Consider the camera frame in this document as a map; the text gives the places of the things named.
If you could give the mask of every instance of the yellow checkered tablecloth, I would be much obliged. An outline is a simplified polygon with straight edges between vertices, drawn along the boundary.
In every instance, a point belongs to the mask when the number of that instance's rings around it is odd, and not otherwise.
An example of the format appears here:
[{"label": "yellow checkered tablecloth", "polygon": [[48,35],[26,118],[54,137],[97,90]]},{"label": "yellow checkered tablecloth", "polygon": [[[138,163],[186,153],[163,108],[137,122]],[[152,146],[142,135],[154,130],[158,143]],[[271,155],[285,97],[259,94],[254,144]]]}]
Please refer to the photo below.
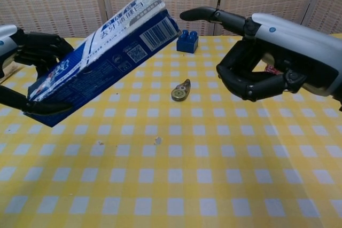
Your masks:
[{"label": "yellow checkered tablecloth", "polygon": [[54,128],[1,106],[0,227],[342,227],[339,103],[233,96],[215,66],[237,39],[173,42]]}]

